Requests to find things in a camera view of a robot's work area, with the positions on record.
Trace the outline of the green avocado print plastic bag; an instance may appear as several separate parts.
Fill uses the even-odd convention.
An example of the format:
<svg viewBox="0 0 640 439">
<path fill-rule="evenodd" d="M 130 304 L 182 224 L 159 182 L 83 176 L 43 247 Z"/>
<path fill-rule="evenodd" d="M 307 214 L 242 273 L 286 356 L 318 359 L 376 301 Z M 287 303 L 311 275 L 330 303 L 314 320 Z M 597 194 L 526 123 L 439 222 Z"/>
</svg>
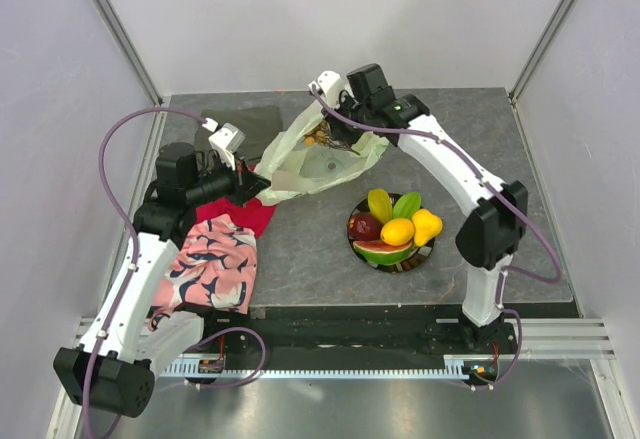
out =
<svg viewBox="0 0 640 439">
<path fill-rule="evenodd" d="M 371 132 L 364 133 L 351 150 L 306 145 L 305 137 L 322 118 L 321 106 L 310 105 L 267 146 L 254 169 L 271 182 L 258 194 L 262 204 L 273 206 L 354 180 L 371 169 L 389 146 L 387 139 Z"/>
</svg>

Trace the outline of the brown fake longan bunch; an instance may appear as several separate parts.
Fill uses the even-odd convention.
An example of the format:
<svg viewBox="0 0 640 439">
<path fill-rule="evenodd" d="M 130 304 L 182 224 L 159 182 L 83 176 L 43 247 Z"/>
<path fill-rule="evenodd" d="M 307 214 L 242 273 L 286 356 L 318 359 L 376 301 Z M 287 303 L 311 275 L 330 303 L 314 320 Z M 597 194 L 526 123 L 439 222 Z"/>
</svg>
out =
<svg viewBox="0 0 640 439">
<path fill-rule="evenodd" d="M 304 136 L 303 144 L 307 147 L 318 145 L 360 155 L 353 148 L 358 140 L 359 134 L 354 128 L 340 121 L 325 118 Z"/>
</svg>

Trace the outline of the yellow fake starfruit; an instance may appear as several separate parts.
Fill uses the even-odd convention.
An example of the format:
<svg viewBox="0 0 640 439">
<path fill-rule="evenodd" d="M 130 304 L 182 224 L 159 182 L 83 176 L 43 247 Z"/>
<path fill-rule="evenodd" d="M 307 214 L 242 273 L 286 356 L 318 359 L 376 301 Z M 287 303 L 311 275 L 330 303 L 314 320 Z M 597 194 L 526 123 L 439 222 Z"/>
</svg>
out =
<svg viewBox="0 0 640 439">
<path fill-rule="evenodd" d="M 381 224 L 386 224 L 393 219 L 393 203 L 386 190 L 381 188 L 370 190 L 367 196 L 367 204 L 370 213 Z"/>
</svg>

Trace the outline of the green fake starfruit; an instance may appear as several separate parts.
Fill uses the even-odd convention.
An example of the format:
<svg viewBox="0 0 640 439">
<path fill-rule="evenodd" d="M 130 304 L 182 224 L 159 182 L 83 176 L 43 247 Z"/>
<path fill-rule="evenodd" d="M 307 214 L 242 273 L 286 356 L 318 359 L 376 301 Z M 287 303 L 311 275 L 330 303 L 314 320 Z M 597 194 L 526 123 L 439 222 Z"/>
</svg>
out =
<svg viewBox="0 0 640 439">
<path fill-rule="evenodd" d="M 421 208 L 422 196 L 417 191 L 408 192 L 400 196 L 393 204 L 392 217 L 411 220 L 413 215 Z"/>
</svg>

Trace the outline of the dark red fake apple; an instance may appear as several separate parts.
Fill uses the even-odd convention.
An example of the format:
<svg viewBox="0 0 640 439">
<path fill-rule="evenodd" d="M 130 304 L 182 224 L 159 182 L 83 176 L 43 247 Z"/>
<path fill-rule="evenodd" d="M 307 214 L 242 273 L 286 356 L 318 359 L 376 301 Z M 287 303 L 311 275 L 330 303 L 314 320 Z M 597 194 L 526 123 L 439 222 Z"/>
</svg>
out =
<svg viewBox="0 0 640 439">
<path fill-rule="evenodd" d="M 357 241 L 380 239 L 383 224 L 370 212 L 358 212 L 349 219 L 347 231 Z"/>
</svg>

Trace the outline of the yellow fake fruit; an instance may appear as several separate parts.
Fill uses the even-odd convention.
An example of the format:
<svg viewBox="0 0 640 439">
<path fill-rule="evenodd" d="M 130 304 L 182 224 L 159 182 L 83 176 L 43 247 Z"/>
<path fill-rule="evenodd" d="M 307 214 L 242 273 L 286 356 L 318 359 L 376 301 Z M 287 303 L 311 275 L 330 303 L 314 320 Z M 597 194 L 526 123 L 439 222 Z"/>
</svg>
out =
<svg viewBox="0 0 640 439">
<path fill-rule="evenodd" d="M 381 229 L 380 239 L 390 246 L 401 246 L 413 239 L 414 224 L 407 218 L 394 218 Z"/>
</svg>

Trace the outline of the yellow fake pepper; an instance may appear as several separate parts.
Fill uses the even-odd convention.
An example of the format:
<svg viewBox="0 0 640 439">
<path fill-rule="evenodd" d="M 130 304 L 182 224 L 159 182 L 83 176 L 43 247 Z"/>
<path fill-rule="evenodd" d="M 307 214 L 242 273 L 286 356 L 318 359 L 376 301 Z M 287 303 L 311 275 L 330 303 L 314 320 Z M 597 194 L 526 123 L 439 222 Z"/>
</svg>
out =
<svg viewBox="0 0 640 439">
<path fill-rule="evenodd" d="M 444 227 L 442 219 L 427 209 L 416 211 L 411 221 L 414 226 L 413 242 L 416 247 L 425 246 L 431 239 L 437 237 Z"/>
</svg>

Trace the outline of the fake watermelon slice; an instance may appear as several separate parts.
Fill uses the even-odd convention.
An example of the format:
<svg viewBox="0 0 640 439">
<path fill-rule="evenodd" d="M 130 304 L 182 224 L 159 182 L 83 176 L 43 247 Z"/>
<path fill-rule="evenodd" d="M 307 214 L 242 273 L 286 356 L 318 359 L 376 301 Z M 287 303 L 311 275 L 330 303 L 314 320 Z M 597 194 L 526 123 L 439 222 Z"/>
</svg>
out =
<svg viewBox="0 0 640 439">
<path fill-rule="evenodd" d="M 412 241 L 399 246 L 386 244 L 382 240 L 353 241 L 353 250 L 366 262 L 390 266 L 406 260 L 414 250 Z"/>
</svg>

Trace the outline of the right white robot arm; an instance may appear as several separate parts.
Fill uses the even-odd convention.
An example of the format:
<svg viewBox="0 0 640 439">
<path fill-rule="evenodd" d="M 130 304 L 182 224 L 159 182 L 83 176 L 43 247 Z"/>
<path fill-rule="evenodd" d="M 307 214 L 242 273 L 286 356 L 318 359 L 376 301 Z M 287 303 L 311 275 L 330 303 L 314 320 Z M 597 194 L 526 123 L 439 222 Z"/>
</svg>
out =
<svg viewBox="0 0 640 439">
<path fill-rule="evenodd" d="M 309 90 L 344 136 L 362 131 L 387 138 L 421 164 L 451 195 L 465 221 L 456 235 L 468 266 L 458 340 L 467 351 L 483 351 L 494 340 L 491 326 L 501 314 L 503 273 L 524 236 L 528 191 L 506 183 L 474 160 L 444 131 L 430 109 L 413 94 L 398 95 L 380 65 L 369 64 L 342 77 L 325 71 Z"/>
</svg>

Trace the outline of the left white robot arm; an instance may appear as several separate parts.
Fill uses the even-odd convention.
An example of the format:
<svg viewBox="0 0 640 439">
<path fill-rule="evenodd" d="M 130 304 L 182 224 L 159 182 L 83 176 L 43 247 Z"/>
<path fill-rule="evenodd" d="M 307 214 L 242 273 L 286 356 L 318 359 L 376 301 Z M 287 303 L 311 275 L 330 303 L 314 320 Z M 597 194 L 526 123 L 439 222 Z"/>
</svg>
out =
<svg viewBox="0 0 640 439">
<path fill-rule="evenodd" d="M 155 161 L 156 177 L 129 226 L 121 268 L 97 317 L 79 343 L 58 350 L 53 368 L 71 402 L 131 418 L 146 408 L 156 378 L 189 347 L 208 352 L 219 328 L 179 312 L 142 334 L 162 278 L 196 223 L 199 206 L 221 198 L 244 205 L 270 181 L 232 153 L 200 169 L 188 143 L 170 143 Z"/>
</svg>

